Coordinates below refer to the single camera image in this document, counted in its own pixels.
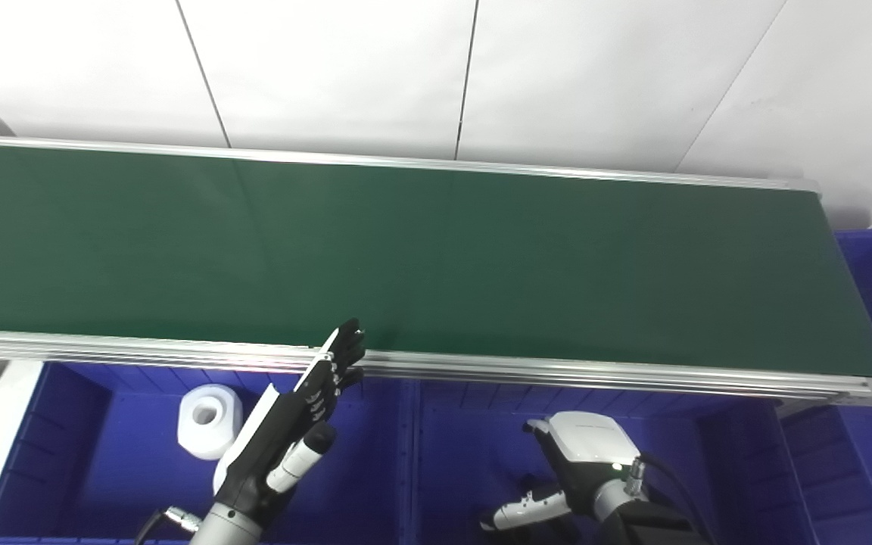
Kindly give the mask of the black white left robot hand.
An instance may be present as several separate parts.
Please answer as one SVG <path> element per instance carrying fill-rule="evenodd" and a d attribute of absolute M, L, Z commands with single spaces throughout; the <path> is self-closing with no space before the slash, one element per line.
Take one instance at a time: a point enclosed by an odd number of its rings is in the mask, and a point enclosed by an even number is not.
<path fill-rule="evenodd" d="M 243 516 L 261 528 L 285 509 L 301 477 L 281 468 L 293 452 L 324 456 L 335 441 L 329 418 L 342 392 L 363 379 L 366 355 L 359 320 L 349 319 L 326 339 L 291 392 L 264 394 L 251 438 L 228 465 L 214 502 L 224 516 Z"/>

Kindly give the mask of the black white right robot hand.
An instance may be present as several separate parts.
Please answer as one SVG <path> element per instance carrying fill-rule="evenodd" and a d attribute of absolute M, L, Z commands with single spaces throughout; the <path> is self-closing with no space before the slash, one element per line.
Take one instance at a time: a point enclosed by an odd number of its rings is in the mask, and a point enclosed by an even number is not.
<path fill-rule="evenodd" d="M 536 439 L 556 481 L 531 485 L 519 500 L 482 515 L 482 531 L 556 525 L 569 516 L 602 523 L 623 505 L 648 500 L 639 448 L 612 417 L 563 411 L 529 419 L 522 430 Z"/>

